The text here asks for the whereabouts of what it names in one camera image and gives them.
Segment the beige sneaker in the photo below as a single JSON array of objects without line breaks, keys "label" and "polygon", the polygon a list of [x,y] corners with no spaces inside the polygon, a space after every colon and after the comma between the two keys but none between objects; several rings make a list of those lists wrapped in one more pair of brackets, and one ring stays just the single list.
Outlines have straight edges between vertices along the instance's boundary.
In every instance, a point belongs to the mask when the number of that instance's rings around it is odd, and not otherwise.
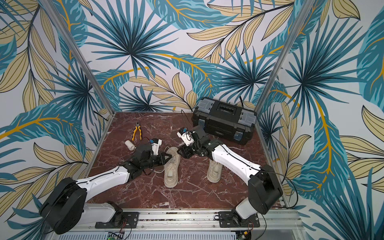
[{"label": "beige sneaker", "polygon": [[220,164],[216,161],[210,160],[209,168],[207,171],[208,181],[211,183],[214,183],[214,184],[218,183],[221,179],[222,169],[223,169],[222,164]]},{"label": "beige sneaker", "polygon": [[172,158],[165,164],[164,184],[167,188],[174,188],[178,184],[179,180],[179,164],[181,161],[181,155],[178,153],[177,147],[171,147],[167,150],[167,154]]}]

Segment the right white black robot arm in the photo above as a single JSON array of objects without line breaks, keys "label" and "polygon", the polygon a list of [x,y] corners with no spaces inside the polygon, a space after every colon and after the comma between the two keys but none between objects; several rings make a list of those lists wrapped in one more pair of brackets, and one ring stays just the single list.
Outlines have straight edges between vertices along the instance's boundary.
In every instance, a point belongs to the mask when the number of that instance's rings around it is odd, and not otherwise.
[{"label": "right white black robot arm", "polygon": [[192,131],[181,128],[177,135],[184,142],[178,149],[183,158],[207,157],[228,168],[247,184],[248,197],[235,207],[236,217],[247,219],[254,214],[265,215],[282,196],[280,181],[271,166],[246,160],[223,142],[211,140],[200,126]]}]

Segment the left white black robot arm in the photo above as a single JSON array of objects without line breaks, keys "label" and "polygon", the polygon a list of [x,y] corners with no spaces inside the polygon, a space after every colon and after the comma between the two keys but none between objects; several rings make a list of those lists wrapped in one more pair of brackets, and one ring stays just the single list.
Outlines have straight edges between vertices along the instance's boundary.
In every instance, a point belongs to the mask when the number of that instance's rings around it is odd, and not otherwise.
[{"label": "left white black robot arm", "polygon": [[135,180],[146,169],[167,164],[173,156],[170,152],[160,153],[161,144],[161,140],[156,139],[138,146],[126,161],[93,177],[78,180],[68,177],[61,180],[39,210],[43,222],[58,235],[81,224],[95,223],[117,229],[127,226],[129,219],[118,205],[111,201],[89,204],[88,200]]}]

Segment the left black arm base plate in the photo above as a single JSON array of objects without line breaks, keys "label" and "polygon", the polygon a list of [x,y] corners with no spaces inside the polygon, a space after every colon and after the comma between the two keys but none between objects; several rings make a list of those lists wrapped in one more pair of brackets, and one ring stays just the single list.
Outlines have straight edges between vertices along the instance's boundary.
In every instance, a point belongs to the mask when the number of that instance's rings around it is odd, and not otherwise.
[{"label": "left black arm base plate", "polygon": [[96,222],[96,229],[135,229],[139,220],[139,212],[115,213],[109,222]]}]

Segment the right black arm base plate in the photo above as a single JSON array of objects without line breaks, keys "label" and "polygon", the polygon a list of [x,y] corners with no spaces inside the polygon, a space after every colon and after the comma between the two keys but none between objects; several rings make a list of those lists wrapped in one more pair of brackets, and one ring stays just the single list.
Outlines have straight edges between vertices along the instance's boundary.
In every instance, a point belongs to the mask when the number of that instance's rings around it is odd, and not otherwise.
[{"label": "right black arm base plate", "polygon": [[214,217],[216,221],[219,221],[221,228],[258,228],[260,227],[260,221],[257,214],[253,214],[246,219],[242,219],[236,212],[225,211],[218,212]]}]

